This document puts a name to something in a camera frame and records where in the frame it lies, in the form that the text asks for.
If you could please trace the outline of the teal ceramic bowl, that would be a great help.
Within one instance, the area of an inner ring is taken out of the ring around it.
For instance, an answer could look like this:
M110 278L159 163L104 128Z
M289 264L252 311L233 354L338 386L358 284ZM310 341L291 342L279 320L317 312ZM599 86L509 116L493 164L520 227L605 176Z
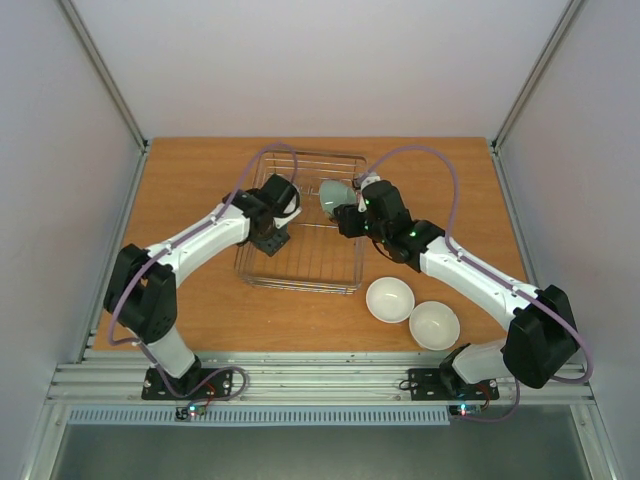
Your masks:
M353 205L358 202L355 190L340 181L325 180L319 188L319 201L322 211L328 219L334 220L334 210L341 205Z

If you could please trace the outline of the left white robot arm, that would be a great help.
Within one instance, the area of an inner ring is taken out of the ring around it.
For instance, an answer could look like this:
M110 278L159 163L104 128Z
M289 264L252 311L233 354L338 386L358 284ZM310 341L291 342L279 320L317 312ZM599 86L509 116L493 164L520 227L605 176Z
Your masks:
M296 186L273 174L259 188L227 194L205 217L162 242L120 250L103 308L130 332L171 395L192 397L208 379L176 326L178 288L230 247L250 243L273 256L289 241L287 226L300 212Z

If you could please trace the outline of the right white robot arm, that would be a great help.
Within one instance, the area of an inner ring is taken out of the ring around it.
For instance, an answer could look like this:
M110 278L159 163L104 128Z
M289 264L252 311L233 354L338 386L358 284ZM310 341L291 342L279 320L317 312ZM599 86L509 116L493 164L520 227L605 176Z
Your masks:
M505 330L505 339L464 345L441 362L442 387L450 395L504 376L540 389L580 349L563 290L523 283L470 254L439 226L414 219L390 182L374 179L321 205L341 235L369 238L393 262L453 288Z

